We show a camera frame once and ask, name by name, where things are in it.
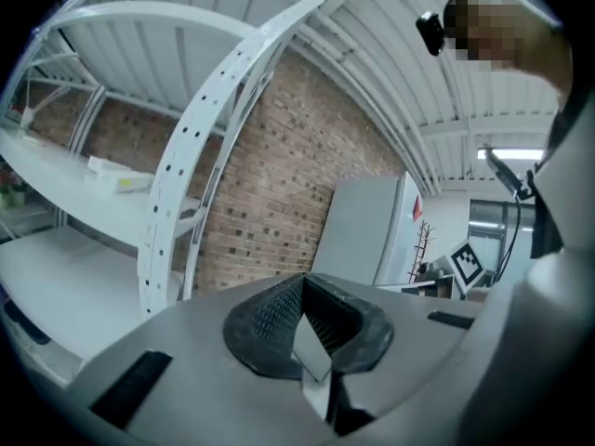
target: white wall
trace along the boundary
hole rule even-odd
[[[514,228],[508,228],[506,233],[506,247],[509,247]],[[515,284],[524,278],[524,273],[533,266],[534,259],[531,259],[531,244],[533,242],[533,234],[527,231],[519,230],[517,239],[514,242],[512,253],[510,254],[510,261],[502,274],[500,282],[505,284]]]
[[[433,261],[467,239],[470,196],[463,190],[444,190],[438,197],[426,197],[422,218],[430,223],[430,243],[425,259]]]

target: white ceiling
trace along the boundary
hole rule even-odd
[[[86,5],[114,1],[127,0],[88,0]],[[157,1],[200,7],[247,26],[259,25],[297,0]],[[442,15],[445,2],[325,0],[292,42],[294,50],[321,68],[367,112],[428,194],[465,188],[466,183],[475,190],[484,182],[489,185],[493,175],[485,161],[477,160],[478,148],[483,144],[541,148],[557,110],[553,90],[536,78],[482,71],[473,63],[456,60],[450,50],[438,59],[432,57],[415,23],[428,10]],[[108,45],[111,39],[102,41]],[[55,79],[68,79],[70,73],[62,73],[69,64],[62,61],[64,68],[54,68]],[[126,97],[139,96],[130,88],[121,89]],[[166,108],[182,111],[185,98],[174,96],[164,95],[164,101],[169,101]],[[531,166],[511,164],[517,173]]]
[[[557,111],[535,77],[482,70],[450,50],[432,57],[415,23],[428,10],[442,18],[446,1],[326,0],[293,44],[364,108],[427,193],[489,185],[478,148],[542,148]],[[523,174],[532,164],[510,165]]]

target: refrigerator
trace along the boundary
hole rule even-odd
[[[408,173],[339,181],[311,272],[366,285],[409,282],[422,212]]]

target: ceiling light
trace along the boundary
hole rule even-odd
[[[504,229],[504,225],[498,225],[497,223],[488,223],[487,221],[470,221],[469,224],[472,227],[494,228],[494,229],[499,229],[499,230]]]
[[[502,160],[541,160],[543,151],[541,149],[494,149],[494,154]],[[478,150],[477,158],[485,159],[485,150]]]

